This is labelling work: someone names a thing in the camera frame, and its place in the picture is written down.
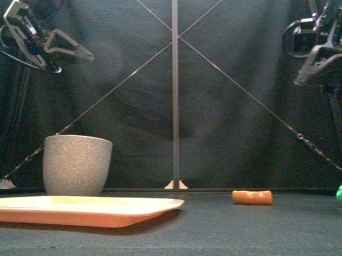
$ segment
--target cup rim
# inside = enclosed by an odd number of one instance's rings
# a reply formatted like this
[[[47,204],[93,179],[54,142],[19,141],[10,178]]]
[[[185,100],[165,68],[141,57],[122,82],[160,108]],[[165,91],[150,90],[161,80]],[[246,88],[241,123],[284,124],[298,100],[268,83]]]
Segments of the cup rim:
[[[107,140],[107,139],[103,139],[103,138],[99,138],[99,137],[95,137],[95,136],[89,136],[89,135],[79,135],[79,134],[55,134],[55,135],[51,135],[51,136],[46,137],[46,139],[57,138],[57,137],[90,138],[90,139],[106,141],[106,142],[111,143],[111,145],[113,145],[113,142],[110,140]]]

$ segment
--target plastic tray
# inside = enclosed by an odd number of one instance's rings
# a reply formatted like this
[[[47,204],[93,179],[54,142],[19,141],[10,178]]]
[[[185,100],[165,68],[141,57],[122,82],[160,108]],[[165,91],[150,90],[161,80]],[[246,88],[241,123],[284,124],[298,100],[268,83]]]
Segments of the plastic tray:
[[[0,199],[0,222],[119,228],[162,215],[181,199],[33,196]]]

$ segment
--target diagonal wire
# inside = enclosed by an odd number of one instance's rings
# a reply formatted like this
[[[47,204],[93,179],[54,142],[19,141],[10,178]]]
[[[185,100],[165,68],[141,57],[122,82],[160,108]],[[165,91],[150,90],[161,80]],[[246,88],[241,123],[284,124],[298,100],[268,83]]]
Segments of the diagonal wire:
[[[297,138],[305,143],[312,151],[320,155],[328,163],[335,166],[337,170],[342,172],[342,167],[331,159],[317,145],[305,138],[304,134],[297,132],[289,123],[274,113],[274,111],[262,103],[262,101],[246,90],[246,88],[234,80],[234,78],[220,68],[220,66],[206,57],[206,55],[181,37],[181,40],[188,46],[201,55],[201,57],[210,63],[210,65],[229,78],[234,85],[250,96],[250,98],[260,104],[260,106],[273,115],[273,117],[289,128],[289,130],[297,135]]]
[[[166,25],[164,20],[158,17],[158,15],[153,12],[151,9],[142,3],[141,0],[137,0],[151,15],[165,24],[165,26],[173,31],[173,29]],[[188,33],[188,31],[198,24],[198,22],[209,15],[209,13],[216,9],[216,7],[221,4],[222,0],[217,2],[217,4],[209,9],[209,11],[198,18],[198,20],[190,25],[190,27],[182,32],[178,38],[185,42],[185,44],[202,56],[202,58],[210,63],[210,65],[226,76],[226,78],[234,83],[234,85],[245,92],[246,95],[260,104],[260,106],[272,114],[272,116],[288,127],[288,129],[297,135],[297,138],[304,141],[306,146],[312,149],[312,151],[318,154],[331,165],[336,167],[340,171],[342,171],[342,167],[325,155],[324,151],[316,146],[316,144],[308,140],[302,133],[300,133],[290,124],[276,114],[276,112],[264,104],[264,102],[249,92],[249,90],[236,81],[236,79],[220,68],[220,66],[206,57],[206,55],[182,38],[182,36]]]
[[[63,134],[70,127],[87,115],[87,113],[102,103],[102,101],[114,93],[114,91],[135,76],[135,74],[150,64],[150,62],[165,52],[165,50],[173,45],[169,43],[162,50],[138,67],[138,69],[122,80],[122,82],[105,94],[105,96],[90,106],[90,108],[77,117],[77,119],[57,133]],[[13,171],[5,175],[3,179],[7,179],[18,170],[25,166],[26,163],[31,162],[38,154],[45,150],[45,144],[29,155],[22,163],[13,169]]]

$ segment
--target pole base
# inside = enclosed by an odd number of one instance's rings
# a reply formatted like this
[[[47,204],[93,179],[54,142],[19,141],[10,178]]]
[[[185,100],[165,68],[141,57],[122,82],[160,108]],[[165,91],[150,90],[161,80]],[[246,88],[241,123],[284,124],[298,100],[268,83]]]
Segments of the pole base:
[[[172,180],[172,182],[168,184],[165,189],[174,189],[174,188],[176,188],[176,184],[174,184],[174,180]],[[185,185],[182,180],[180,181],[180,189],[189,189],[189,187]]]

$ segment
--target green object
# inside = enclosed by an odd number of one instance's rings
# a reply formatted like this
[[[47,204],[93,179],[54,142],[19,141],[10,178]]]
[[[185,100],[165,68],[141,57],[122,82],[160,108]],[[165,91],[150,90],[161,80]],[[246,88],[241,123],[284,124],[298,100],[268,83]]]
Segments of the green object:
[[[342,202],[342,185],[340,186],[340,189],[337,191],[337,200]]]

